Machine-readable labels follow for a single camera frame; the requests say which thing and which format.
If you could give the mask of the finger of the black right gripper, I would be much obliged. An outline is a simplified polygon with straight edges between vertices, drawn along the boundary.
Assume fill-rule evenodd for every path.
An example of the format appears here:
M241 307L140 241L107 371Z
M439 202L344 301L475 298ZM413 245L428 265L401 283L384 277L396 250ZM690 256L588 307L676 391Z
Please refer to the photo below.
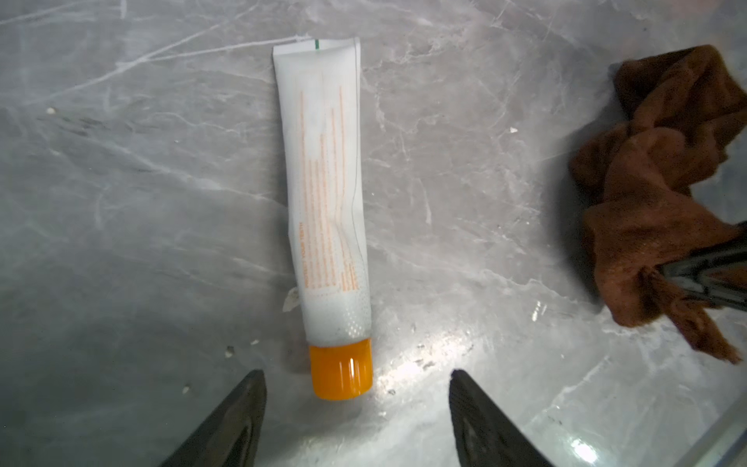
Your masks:
M659 266L667 278L696 279L706 270L730 269L746 265L746 237L694 251L689 257Z
M671 278L670 281L689 295L712 303L712 305L746 311L745 287L731 286L729 284L724 285L721 283L703 283L702 281L686 276Z

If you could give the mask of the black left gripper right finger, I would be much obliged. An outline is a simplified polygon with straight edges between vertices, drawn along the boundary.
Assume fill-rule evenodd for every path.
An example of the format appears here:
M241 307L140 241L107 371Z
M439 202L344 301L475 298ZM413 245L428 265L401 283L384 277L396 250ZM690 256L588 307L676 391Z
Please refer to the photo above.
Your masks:
M451 373L449 410L462 466L552 466L464 370Z

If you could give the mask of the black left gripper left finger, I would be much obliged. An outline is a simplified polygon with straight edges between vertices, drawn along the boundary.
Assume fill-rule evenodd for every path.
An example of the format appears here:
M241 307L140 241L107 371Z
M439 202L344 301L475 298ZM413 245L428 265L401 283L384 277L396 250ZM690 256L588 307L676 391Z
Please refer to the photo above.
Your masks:
M250 372L161 466L252 467L267 399L264 372Z

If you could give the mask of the brown cloth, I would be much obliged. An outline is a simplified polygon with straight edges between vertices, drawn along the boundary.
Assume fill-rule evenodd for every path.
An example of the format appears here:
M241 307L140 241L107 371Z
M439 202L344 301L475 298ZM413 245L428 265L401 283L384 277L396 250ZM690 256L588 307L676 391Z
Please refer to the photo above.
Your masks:
M738 363L706 301L659 268L741 234L696 202L691 187L715 174L745 128L746 93L710 45L626 61L614 86L628 118L569 165L591 196L583 242L596 288L618 324L666 316L694 350Z

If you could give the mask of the white tube orange cap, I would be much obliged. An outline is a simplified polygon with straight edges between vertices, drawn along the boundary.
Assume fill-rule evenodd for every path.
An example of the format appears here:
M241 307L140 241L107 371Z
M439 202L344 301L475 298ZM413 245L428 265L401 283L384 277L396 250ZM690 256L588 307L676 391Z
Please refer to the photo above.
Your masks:
M289 239L313 391L356 398L373 385L373 313L363 208L359 39L272 51Z

